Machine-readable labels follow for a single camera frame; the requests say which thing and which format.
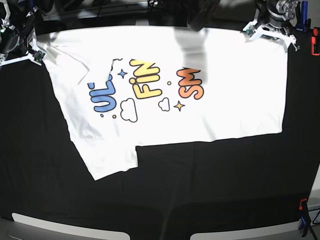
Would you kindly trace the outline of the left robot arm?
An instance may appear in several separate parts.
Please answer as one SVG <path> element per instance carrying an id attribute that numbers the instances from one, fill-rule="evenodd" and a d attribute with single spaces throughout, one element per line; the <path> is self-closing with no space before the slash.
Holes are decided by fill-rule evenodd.
<path id="1" fill-rule="evenodd" d="M 255 0 L 257 20 L 252 30 L 259 27 L 264 30 L 289 36 L 292 25 L 290 20 L 296 17 L 299 0 Z"/>

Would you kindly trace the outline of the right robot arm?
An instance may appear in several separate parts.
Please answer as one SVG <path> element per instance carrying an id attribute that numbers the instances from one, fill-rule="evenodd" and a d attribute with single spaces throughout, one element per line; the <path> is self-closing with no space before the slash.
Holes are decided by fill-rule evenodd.
<path id="1" fill-rule="evenodd" d="M 24 9 L 16 3 L 0 2 L 0 65 L 30 60 L 40 64 L 44 54 L 37 44 L 35 23 L 41 11 L 33 0 Z"/>

